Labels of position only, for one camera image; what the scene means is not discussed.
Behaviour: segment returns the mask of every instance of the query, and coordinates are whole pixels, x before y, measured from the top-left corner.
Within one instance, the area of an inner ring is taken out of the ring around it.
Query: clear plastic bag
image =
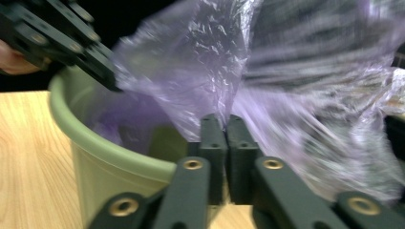
[[[285,0],[256,16],[232,112],[324,198],[401,195],[383,118],[405,112],[405,72],[390,67],[404,13],[401,0]]]
[[[153,96],[189,141],[200,119],[225,123],[247,58],[255,0],[183,0],[115,48],[118,86]]]
[[[113,61],[124,99],[152,99],[188,141],[202,116],[233,113],[320,196],[389,203],[405,183],[383,123],[405,112],[405,73],[389,67],[404,19],[402,0],[183,0],[122,38]],[[116,139],[105,123],[137,126],[132,112],[99,115],[98,131]]]

